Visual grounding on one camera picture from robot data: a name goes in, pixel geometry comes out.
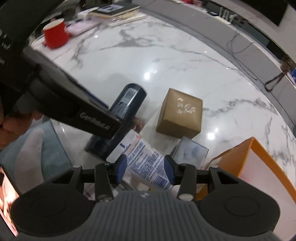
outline black cable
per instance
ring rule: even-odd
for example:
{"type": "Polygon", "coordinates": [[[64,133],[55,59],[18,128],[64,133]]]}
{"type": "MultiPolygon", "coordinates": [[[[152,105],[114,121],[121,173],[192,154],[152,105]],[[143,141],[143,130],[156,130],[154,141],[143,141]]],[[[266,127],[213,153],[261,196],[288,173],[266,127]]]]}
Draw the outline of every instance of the black cable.
{"type": "Polygon", "coordinates": [[[241,50],[241,51],[239,51],[239,52],[237,52],[237,53],[244,52],[244,51],[245,51],[248,47],[250,47],[253,43],[254,43],[254,42],[250,43],[246,48],[244,48],[243,50],[241,50]]]}
{"type": "Polygon", "coordinates": [[[238,37],[239,35],[240,35],[240,33],[238,32],[238,29],[236,29],[236,32],[235,32],[233,38],[232,38],[231,40],[229,40],[229,41],[226,43],[226,47],[227,47],[228,51],[231,52],[231,55],[232,55],[233,59],[234,59],[234,60],[236,61],[236,63],[237,63],[237,64],[238,64],[238,65],[244,70],[244,72],[245,72],[249,77],[251,77],[252,79],[258,81],[258,79],[254,78],[251,74],[249,74],[249,72],[245,69],[245,67],[243,67],[243,65],[239,62],[239,60],[234,56],[234,54],[241,53],[241,52],[245,51],[247,48],[249,48],[249,47],[253,44],[253,42],[250,43],[246,48],[244,48],[243,50],[241,50],[241,51],[239,51],[239,52],[237,52],[237,53],[233,52],[233,41],[234,41],[234,39],[235,39],[236,37],[238,37]]]}

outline paper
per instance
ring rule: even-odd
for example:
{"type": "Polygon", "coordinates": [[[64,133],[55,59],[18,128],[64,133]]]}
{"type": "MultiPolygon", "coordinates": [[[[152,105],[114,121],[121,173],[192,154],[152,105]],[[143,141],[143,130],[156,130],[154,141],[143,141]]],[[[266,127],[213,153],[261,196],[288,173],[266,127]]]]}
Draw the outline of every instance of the paper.
{"type": "Polygon", "coordinates": [[[84,20],[71,24],[67,27],[67,31],[71,36],[78,36],[96,26],[98,26],[100,22],[98,20],[84,20]]]}
{"type": "Polygon", "coordinates": [[[120,154],[126,154],[127,170],[141,183],[151,188],[173,189],[164,170],[164,156],[134,130],[129,131],[107,161],[113,162],[120,154]]]}

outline phone screen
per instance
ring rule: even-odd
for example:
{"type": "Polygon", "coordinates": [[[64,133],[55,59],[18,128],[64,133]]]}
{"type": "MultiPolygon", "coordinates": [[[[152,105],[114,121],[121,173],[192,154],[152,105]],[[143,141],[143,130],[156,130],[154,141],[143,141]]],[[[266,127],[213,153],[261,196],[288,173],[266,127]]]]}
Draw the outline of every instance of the phone screen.
{"type": "Polygon", "coordinates": [[[0,182],[0,215],[11,232],[17,236],[18,232],[10,219],[10,208],[19,195],[12,186],[2,167],[0,167],[0,181],[2,181],[2,184],[0,182]]]}

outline gold box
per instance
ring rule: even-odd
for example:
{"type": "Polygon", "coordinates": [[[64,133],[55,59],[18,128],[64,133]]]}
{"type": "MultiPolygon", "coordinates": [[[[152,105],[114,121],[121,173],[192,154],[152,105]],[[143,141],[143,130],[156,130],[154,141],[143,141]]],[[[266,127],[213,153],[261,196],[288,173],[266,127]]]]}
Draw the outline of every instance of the gold box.
{"type": "Polygon", "coordinates": [[[190,139],[201,132],[202,100],[169,89],[161,107],[156,131],[168,136],[190,139]]]}

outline white wall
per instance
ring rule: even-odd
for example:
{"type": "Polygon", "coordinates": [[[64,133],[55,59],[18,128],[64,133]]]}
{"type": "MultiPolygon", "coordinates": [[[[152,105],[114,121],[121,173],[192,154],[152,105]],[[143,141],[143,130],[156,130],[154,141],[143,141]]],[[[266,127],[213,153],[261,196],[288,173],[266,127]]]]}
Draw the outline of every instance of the white wall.
{"type": "Polygon", "coordinates": [[[296,62],[296,11],[290,5],[288,5],[280,25],[276,26],[263,14],[240,0],[211,1],[236,12],[247,19],[276,42],[296,62]]]}

